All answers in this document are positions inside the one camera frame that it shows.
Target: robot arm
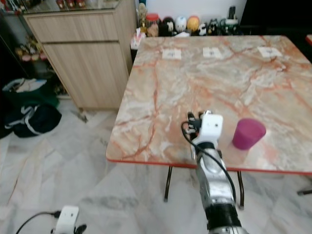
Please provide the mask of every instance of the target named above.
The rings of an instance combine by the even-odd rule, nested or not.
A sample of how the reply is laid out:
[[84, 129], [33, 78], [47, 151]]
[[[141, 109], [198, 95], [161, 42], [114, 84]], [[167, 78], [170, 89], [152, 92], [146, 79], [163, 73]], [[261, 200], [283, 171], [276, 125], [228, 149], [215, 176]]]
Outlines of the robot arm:
[[[183, 128], [184, 123], [188, 123], [188, 129]], [[235, 188], [218, 150], [223, 117], [207, 111], [196, 119], [189, 112], [184, 123], [181, 125], [183, 135], [191, 143], [192, 158], [197, 161], [196, 175], [209, 233], [248, 234], [238, 219]]]

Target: black bag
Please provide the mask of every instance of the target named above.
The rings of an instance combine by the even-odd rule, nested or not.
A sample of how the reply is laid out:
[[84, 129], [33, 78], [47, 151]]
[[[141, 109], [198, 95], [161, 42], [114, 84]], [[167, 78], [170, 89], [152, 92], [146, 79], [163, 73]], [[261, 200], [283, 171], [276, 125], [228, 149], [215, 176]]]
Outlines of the black bag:
[[18, 137], [33, 137], [54, 129], [62, 115], [53, 106], [44, 104], [23, 106], [8, 114], [5, 119], [5, 128], [12, 128]]

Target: magenta cup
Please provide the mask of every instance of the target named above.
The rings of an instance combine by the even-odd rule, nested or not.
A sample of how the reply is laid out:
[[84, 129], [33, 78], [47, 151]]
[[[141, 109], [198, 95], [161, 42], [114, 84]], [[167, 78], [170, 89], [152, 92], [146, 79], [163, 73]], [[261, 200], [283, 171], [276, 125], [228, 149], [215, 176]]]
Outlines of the magenta cup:
[[252, 118], [243, 118], [237, 123], [232, 143], [240, 150], [248, 150], [254, 146], [265, 133], [265, 126], [261, 122]]

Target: wooden cabinet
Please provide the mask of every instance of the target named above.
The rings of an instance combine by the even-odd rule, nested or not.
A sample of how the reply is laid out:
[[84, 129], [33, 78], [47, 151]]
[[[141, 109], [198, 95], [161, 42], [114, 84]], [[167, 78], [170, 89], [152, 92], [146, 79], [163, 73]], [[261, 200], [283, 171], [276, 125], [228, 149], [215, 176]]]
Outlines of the wooden cabinet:
[[119, 43], [47, 44], [44, 49], [77, 106], [119, 108], [128, 81]]
[[24, 16], [77, 107], [119, 108], [132, 68], [134, 0], [115, 9]]

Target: black wire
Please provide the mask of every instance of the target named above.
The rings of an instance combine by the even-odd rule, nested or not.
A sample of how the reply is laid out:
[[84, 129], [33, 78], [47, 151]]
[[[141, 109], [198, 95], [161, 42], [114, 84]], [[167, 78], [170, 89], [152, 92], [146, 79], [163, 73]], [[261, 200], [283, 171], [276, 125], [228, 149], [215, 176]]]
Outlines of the black wire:
[[194, 144], [186, 135], [185, 129], [183, 128], [183, 125], [189, 123], [188, 121], [184, 121], [181, 123], [181, 130], [182, 130], [182, 134], [184, 136], [184, 138], [191, 144], [194, 146], [195, 149], [197, 149], [198, 151], [201, 151], [203, 154], [207, 155], [208, 157], [210, 157], [213, 161], [216, 162], [216, 164], [218, 164], [218, 166], [222, 169], [222, 171], [225, 173], [227, 179], [230, 182], [231, 188], [232, 188], [232, 192], [233, 192], [233, 199], [234, 202], [236, 203], [236, 191], [235, 191], [235, 186], [234, 183], [232, 181], [232, 178], [230, 177], [229, 173], [227, 172], [227, 170], [223, 167], [223, 165], [216, 160], [212, 155], [210, 155], [208, 152], [204, 151], [202, 148], [200, 148], [198, 145]]
[[28, 220], [26, 220], [22, 225], [21, 227], [18, 229], [18, 231], [16, 232], [16, 234], [19, 234], [21, 229], [26, 225], [26, 223], [28, 223], [30, 220], [32, 220], [34, 217], [37, 217], [39, 215], [52, 215], [54, 216], [55, 218], [58, 218], [59, 217], [59, 214], [60, 214], [60, 211], [56, 211], [56, 212], [39, 212], [33, 216], [31, 216]]

